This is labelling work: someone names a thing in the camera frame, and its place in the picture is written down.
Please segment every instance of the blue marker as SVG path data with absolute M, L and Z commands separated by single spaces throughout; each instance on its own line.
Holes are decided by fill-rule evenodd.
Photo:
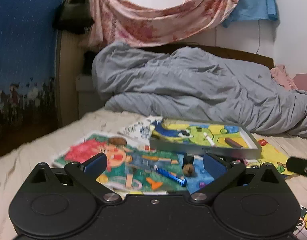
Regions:
M 165 171 L 161 168 L 158 168 L 157 165 L 153 166 L 154 171 L 157 173 L 161 174 L 162 176 L 165 176 L 169 179 L 173 179 L 174 181 L 178 182 L 182 187 L 186 187 L 187 185 L 187 180 L 186 179 L 180 179 L 172 174 L 170 174 L 168 171 Z

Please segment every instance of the beige bed sheet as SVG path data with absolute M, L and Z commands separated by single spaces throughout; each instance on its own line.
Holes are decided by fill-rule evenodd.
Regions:
M 136 122 L 142 116 L 127 112 L 113 113 L 100 109 L 87 114 L 81 120 L 58 129 L 54 133 L 24 144 L 17 150 L 0 158 L 0 240 L 16 236 L 8 216 L 8 207 L 15 193 L 33 167 L 39 162 L 52 163 L 52 157 L 60 155 L 70 145 L 93 130 L 116 133 L 121 127 Z M 259 136 L 265 138 L 283 153 L 307 158 L 307 139 L 281 136 Z M 298 176 L 287 181 L 299 203 L 307 208 L 307 178 Z

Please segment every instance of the rectangular box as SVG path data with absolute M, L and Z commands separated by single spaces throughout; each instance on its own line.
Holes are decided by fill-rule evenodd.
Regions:
M 155 128 L 150 137 L 151 149 L 194 155 L 213 153 L 239 159 L 261 158 L 261 146 L 239 124 L 163 118 L 152 125 Z

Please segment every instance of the wooden floor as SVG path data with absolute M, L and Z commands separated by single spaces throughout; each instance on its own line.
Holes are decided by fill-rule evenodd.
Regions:
M 39 124 L 26 124 L 19 130 L 6 132 L 0 140 L 0 157 L 57 129 L 56 119 L 45 119 Z

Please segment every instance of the wooden headboard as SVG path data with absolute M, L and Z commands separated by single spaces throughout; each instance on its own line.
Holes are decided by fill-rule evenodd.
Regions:
M 220 47 L 211 47 L 211 46 L 204 46 L 204 45 L 196 45 L 192 43 L 173 43 L 173 44 L 166 44 L 159 47 L 148 47 L 148 48 L 141 48 L 146 51 L 152 51 L 156 53 L 173 53 L 175 50 L 182 48 L 182 47 L 192 47 L 192 48 L 200 48 L 206 52 L 212 53 L 218 57 L 223 58 L 233 58 L 239 59 L 244 61 L 255 62 L 258 64 L 262 64 L 269 69 L 274 67 L 274 61 L 270 57 L 265 57 L 263 55 L 258 55 L 250 52 L 235 50 L 235 49 L 225 49 Z

